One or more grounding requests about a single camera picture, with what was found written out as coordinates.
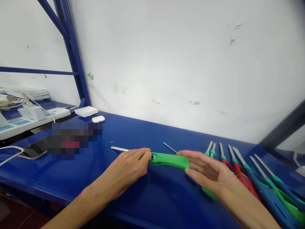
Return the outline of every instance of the forearm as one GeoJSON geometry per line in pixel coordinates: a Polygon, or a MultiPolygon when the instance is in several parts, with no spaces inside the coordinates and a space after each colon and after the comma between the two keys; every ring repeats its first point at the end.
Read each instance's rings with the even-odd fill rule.
{"type": "Polygon", "coordinates": [[[78,229],[99,214],[108,204],[103,193],[94,194],[88,186],[57,216],[50,220],[42,229],[78,229]]]}

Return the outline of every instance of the blue shelf frame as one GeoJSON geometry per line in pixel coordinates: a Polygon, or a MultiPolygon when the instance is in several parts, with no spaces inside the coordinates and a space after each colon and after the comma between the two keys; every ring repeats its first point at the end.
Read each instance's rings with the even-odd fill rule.
{"type": "Polygon", "coordinates": [[[63,36],[64,43],[66,45],[67,53],[69,56],[72,72],[50,71],[50,70],[29,69],[29,68],[15,68],[15,67],[1,67],[1,66],[0,66],[0,72],[73,75],[82,107],[91,106],[68,1],[67,0],[53,0],[53,1],[57,15],[53,11],[47,0],[38,0],[42,8],[45,10],[47,15],[50,17],[56,28],[63,36]]]}

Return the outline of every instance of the phone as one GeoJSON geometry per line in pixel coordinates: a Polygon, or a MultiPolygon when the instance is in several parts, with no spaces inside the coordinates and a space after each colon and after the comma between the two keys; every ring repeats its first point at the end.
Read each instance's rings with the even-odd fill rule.
{"type": "Polygon", "coordinates": [[[24,148],[24,152],[18,155],[28,160],[37,160],[45,155],[48,151],[47,137],[35,142],[24,148]]]}

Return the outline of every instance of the fingernail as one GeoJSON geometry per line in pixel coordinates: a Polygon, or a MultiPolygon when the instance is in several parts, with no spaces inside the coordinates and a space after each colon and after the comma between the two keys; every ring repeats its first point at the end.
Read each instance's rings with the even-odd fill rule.
{"type": "Polygon", "coordinates": [[[186,168],[184,171],[185,171],[185,173],[186,173],[187,175],[189,175],[191,178],[193,178],[193,179],[196,178],[196,173],[195,173],[194,170],[189,169],[189,168],[186,168]]]}

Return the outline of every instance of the white power strip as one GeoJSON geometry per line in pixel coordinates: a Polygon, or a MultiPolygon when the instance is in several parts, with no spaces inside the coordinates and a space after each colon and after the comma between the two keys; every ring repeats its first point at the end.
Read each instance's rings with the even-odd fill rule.
{"type": "MultiPolygon", "coordinates": [[[[66,108],[54,108],[54,109],[48,110],[48,112],[52,113],[54,115],[55,119],[63,118],[63,117],[66,117],[71,114],[70,111],[66,108]]],[[[4,140],[9,137],[13,137],[15,135],[23,133],[24,131],[31,130],[35,127],[38,127],[38,126],[41,126],[48,122],[53,121],[53,117],[51,114],[49,114],[45,111],[44,111],[44,114],[45,114],[46,118],[43,120],[40,120],[40,121],[37,121],[34,119],[26,119],[23,117],[9,120],[8,125],[6,125],[4,127],[0,127],[0,140],[4,140]]]]}

